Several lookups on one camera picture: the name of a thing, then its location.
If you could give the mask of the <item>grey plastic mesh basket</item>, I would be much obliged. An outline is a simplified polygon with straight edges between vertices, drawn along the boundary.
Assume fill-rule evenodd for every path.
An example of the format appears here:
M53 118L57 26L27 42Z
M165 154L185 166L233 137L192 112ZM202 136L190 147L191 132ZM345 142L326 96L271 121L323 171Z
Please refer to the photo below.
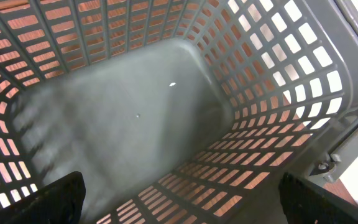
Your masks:
M78 171L79 223L288 223L357 156L351 1L0 1L0 210Z

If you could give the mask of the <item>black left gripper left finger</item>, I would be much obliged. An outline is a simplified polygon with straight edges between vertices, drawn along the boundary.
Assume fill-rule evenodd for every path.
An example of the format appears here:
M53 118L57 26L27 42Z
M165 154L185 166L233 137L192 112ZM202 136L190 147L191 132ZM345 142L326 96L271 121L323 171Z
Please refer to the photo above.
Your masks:
M0 210L0 224L77 224L85 195L82 173L71 172Z

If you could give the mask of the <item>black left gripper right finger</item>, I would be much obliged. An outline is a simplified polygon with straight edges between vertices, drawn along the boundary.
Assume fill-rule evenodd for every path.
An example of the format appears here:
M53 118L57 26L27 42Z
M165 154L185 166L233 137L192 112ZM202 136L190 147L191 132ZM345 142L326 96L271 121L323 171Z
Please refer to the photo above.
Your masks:
M288 223L358 224L358 207L291 173L278 185Z

